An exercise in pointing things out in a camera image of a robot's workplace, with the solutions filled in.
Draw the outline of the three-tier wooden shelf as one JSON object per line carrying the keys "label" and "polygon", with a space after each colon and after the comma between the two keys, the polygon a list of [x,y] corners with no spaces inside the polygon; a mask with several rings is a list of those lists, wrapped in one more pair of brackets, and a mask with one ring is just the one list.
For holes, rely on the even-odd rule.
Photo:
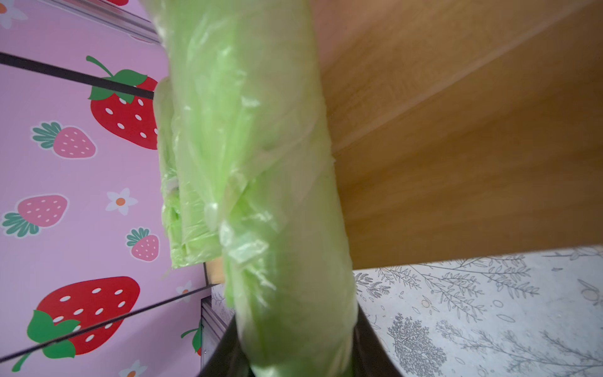
{"label": "three-tier wooden shelf", "polygon": [[317,1],[356,267],[602,241],[600,1]]}

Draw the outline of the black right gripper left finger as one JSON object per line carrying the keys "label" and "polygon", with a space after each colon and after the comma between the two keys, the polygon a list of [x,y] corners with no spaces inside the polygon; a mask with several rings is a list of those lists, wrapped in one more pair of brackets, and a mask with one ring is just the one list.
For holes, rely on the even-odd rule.
{"label": "black right gripper left finger", "polygon": [[230,321],[218,347],[198,377],[254,377],[238,338],[235,318]]}

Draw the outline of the green trash bag roll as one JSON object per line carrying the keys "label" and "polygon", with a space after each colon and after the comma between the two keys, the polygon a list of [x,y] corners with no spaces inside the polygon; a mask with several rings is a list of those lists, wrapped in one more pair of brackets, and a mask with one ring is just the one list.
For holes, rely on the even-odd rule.
{"label": "green trash bag roll", "polygon": [[358,304],[307,1],[146,1],[257,376],[349,376]]}
{"label": "green trash bag roll", "polygon": [[162,223],[170,244],[171,266],[180,269],[218,259],[221,257],[218,235],[208,228],[205,203],[194,190],[190,172],[185,169],[189,154],[178,147],[182,122],[175,110],[169,77],[155,88],[153,110],[159,132]]}

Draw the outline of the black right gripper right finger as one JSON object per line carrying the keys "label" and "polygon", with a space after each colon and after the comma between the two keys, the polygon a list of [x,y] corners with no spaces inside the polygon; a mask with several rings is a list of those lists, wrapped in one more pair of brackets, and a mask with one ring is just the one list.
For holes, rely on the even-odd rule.
{"label": "black right gripper right finger", "polygon": [[352,371],[354,377],[404,376],[389,358],[360,306],[353,329]]}

